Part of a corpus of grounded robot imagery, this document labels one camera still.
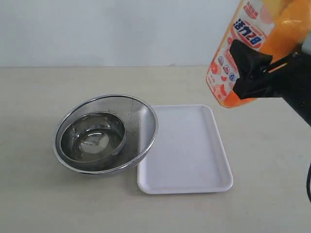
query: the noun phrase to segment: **stainless steel bowl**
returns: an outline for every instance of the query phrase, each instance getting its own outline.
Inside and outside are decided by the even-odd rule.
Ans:
[[[71,170],[113,174],[134,167],[145,157],[157,129],[156,114],[147,103],[127,95],[101,96],[64,117],[53,149],[57,159]]]

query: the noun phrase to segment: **bottle label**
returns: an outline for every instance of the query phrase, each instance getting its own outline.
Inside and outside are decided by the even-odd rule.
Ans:
[[[207,83],[218,101],[225,100],[239,78],[229,51],[232,41],[240,40],[258,51],[273,27],[272,17],[261,0],[243,2],[207,72]]]

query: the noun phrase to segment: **black cable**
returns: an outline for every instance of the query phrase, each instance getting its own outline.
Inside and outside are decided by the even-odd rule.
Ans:
[[[309,171],[308,171],[308,174],[307,174],[307,195],[308,195],[309,201],[311,203],[310,183],[311,183],[311,164],[310,164]]]

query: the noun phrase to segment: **water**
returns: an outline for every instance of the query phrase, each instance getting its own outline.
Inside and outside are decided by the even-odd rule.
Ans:
[[[74,142],[71,158],[91,162],[109,156],[121,143],[122,138],[110,129],[93,129],[79,135]]]

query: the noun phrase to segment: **white table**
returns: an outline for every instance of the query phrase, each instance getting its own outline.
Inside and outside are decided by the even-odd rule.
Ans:
[[[283,101],[226,109],[207,67],[0,69],[0,231],[24,233],[309,233],[311,128]],[[150,104],[210,106],[234,176],[226,193],[148,196],[136,169],[92,178],[63,167],[55,127],[109,93]]]

